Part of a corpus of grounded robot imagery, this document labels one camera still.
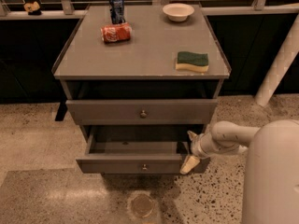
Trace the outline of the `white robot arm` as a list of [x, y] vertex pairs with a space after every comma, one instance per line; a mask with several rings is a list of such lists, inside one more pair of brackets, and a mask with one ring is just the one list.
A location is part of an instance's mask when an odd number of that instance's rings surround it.
[[180, 172], [201, 160], [247, 153], [242, 224], [299, 224], [299, 121], [283, 119], [263, 127], [215, 123], [208, 133], [188, 132], [191, 153]]

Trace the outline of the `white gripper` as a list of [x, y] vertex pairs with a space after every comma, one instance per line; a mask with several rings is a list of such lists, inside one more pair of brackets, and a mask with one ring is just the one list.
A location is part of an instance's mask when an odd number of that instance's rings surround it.
[[182, 175], [186, 175], [191, 169], [196, 167], [200, 163], [199, 158], [206, 159], [219, 151], [210, 133], [196, 134], [192, 131], [187, 131], [187, 134], [191, 140], [191, 152], [194, 156], [189, 155], [186, 157], [180, 168]]

